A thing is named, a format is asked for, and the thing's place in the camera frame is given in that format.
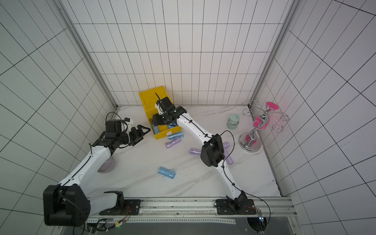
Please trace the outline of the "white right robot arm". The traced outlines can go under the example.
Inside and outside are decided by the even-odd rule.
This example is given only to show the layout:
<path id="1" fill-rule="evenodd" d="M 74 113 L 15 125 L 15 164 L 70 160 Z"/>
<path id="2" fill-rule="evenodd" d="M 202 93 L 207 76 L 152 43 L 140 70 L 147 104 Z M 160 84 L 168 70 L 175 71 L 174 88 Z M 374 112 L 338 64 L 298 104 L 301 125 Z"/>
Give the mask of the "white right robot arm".
<path id="1" fill-rule="evenodd" d="M 246 193 L 238 187 L 233 178 L 224 155 L 224 147 L 221 135 L 206 131 L 190 114 L 181 106 L 171 105 L 166 108 L 161 102 L 155 105 L 157 114 L 153 115 L 154 125 L 176 125 L 191 134 L 202 144 L 200 158 L 208 167 L 213 168 L 222 178 L 224 185 L 228 188 L 229 194 L 226 196 L 229 209 L 238 214 L 247 202 Z"/>

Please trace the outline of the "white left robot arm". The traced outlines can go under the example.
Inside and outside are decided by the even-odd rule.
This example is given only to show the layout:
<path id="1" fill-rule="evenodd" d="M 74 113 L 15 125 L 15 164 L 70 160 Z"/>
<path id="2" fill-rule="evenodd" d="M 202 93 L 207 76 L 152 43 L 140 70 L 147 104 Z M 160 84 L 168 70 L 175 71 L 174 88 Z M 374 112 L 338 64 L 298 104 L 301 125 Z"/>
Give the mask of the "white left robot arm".
<path id="1" fill-rule="evenodd" d="M 106 121 L 105 131 L 90 146 L 84 160 L 59 184 L 49 185 L 44 190 L 45 224 L 80 227 L 96 213 L 123 214 L 126 202 L 121 191 L 107 191 L 88 197 L 88 186 L 118 148 L 135 146 L 150 131 L 150 128 L 142 125 L 129 128 L 126 119 Z"/>

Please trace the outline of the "yellow plastic drawer cabinet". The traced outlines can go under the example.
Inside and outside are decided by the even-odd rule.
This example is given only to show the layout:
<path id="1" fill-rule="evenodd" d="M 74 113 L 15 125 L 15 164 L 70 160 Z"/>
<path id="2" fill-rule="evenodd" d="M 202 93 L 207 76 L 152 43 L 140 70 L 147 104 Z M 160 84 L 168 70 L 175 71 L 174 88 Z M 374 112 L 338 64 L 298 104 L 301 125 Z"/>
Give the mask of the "yellow plastic drawer cabinet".
<path id="1" fill-rule="evenodd" d="M 158 114 L 158 110 L 155 107 L 155 104 L 158 98 L 162 99 L 165 97 L 169 97 L 167 94 L 167 91 L 164 86 L 160 86 L 157 88 L 153 88 L 147 91 L 139 92 L 139 96 L 143 105 L 143 108 L 145 110 L 147 119 L 149 121 L 149 124 L 151 126 L 151 132 L 154 134 L 153 129 L 152 129 L 152 119 L 154 114 Z M 168 130 L 165 131 L 160 131 L 159 134 L 154 135 L 154 138 L 156 140 L 166 138 L 168 135 L 177 133 L 182 131 L 181 127 L 174 127 L 174 128 L 169 128 Z"/>

